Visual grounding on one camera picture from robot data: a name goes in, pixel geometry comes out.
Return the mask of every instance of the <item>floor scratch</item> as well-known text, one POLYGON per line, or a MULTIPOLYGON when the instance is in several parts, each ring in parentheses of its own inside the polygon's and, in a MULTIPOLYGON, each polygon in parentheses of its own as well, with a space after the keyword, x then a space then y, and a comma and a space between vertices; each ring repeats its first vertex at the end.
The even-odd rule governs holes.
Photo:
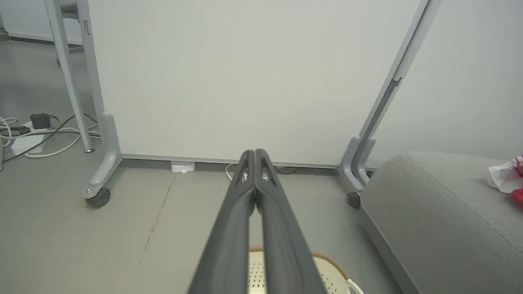
POLYGON ((156 219, 154 220, 154 225, 153 227, 149 230, 149 236, 147 237, 147 243, 145 244, 145 248, 143 249, 143 257, 142 259, 140 260, 140 262, 138 263, 138 267, 140 267, 140 265, 142 264, 143 262, 143 259, 145 257, 145 251, 147 250, 147 246, 149 245, 149 241, 151 240, 151 237, 154 233, 154 229, 156 228, 156 225, 158 225, 158 222, 160 221, 160 216, 162 215, 162 212, 163 212, 163 208, 165 206, 165 202, 167 201, 167 197, 169 197, 169 192, 170 192, 170 189, 171 187, 173 186, 173 183, 174 183, 174 179, 176 178, 176 175, 174 175, 173 177, 173 180, 171 181, 171 183, 169 184, 168 188, 167 188, 167 192, 165 193, 165 198, 164 198, 164 201, 162 202, 162 206, 160 207, 160 211, 158 212, 158 214, 156 215, 156 219))

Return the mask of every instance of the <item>gray ottoman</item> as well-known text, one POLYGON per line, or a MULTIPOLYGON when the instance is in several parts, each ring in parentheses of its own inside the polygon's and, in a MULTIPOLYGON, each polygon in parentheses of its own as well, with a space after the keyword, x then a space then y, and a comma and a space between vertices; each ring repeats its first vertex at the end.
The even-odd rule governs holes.
POLYGON ((523 293, 523 207, 486 182, 503 163, 412 152, 373 175, 363 223, 405 294, 523 293))

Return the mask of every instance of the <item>white panel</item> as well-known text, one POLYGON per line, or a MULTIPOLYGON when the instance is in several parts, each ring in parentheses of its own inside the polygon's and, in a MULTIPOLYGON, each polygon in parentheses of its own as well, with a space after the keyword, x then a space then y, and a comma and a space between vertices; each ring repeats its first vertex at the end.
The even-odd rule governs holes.
MULTIPOLYGON (((0 0, 0 13, 11 37, 53 41, 53 34, 43 0, 0 0)), ((64 19, 70 44, 82 44, 77 19, 64 19)))
POLYGON ((338 165, 418 0, 89 0, 122 153, 338 165))
POLYGON ((523 2, 443 1, 367 162, 408 151, 523 152, 523 2))

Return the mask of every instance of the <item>caster wheel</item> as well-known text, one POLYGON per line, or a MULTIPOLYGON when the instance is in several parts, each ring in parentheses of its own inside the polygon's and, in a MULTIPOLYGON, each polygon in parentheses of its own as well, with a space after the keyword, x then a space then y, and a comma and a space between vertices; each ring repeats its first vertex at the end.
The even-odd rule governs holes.
POLYGON ((85 202, 93 208, 100 208, 109 201, 110 196, 111 196, 111 192, 109 191, 109 189, 102 188, 102 189, 100 189, 98 194, 96 194, 95 197, 85 199, 85 202))
POLYGON ((347 194, 347 204, 356 209, 359 209, 361 205, 359 195, 356 192, 350 192, 347 194))

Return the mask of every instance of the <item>white cloth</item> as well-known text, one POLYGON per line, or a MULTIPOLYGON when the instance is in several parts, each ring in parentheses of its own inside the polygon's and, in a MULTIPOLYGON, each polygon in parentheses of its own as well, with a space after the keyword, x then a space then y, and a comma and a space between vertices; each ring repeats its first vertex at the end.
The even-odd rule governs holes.
POLYGON ((507 194, 510 194, 516 189, 523 188, 522 167, 522 156, 518 156, 503 165, 489 167, 487 176, 488 185, 507 194))

